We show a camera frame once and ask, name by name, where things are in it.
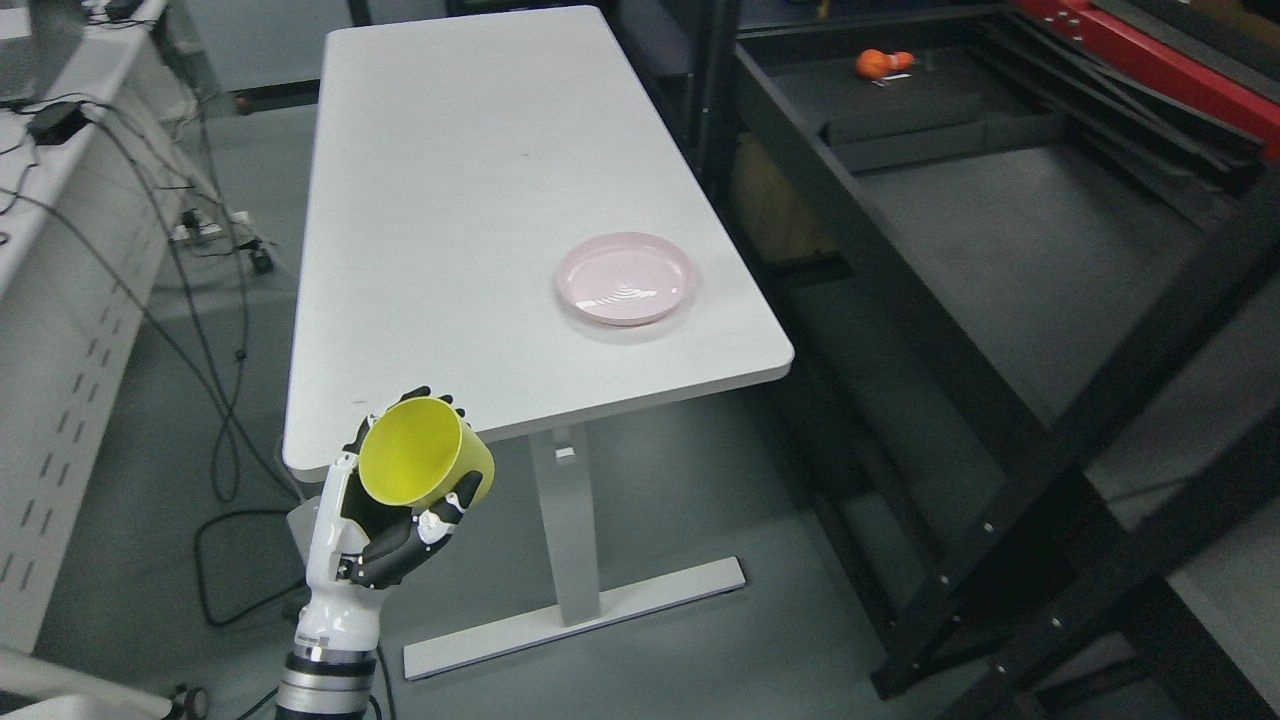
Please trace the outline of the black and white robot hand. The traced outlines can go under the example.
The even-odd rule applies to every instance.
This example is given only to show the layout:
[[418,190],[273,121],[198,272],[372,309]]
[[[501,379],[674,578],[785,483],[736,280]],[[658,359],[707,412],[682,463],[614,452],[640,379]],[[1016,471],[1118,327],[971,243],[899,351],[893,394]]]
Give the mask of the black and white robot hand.
[[[408,392],[396,404],[417,397],[444,400],[470,425],[452,396],[434,395],[428,387]],[[358,474],[358,451],[371,424],[388,409],[360,423],[326,474],[306,553],[310,598],[300,612],[294,646],[372,651],[380,637],[387,593],[438,556],[475,505],[480,471],[466,473],[452,491],[425,509],[384,505],[366,492]]]

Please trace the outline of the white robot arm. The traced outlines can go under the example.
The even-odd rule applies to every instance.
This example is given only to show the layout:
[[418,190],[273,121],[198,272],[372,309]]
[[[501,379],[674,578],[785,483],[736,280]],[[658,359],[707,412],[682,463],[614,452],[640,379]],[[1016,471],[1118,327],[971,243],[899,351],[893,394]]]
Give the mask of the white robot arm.
[[285,655],[274,717],[365,717],[376,665],[371,650],[324,650],[297,644]]

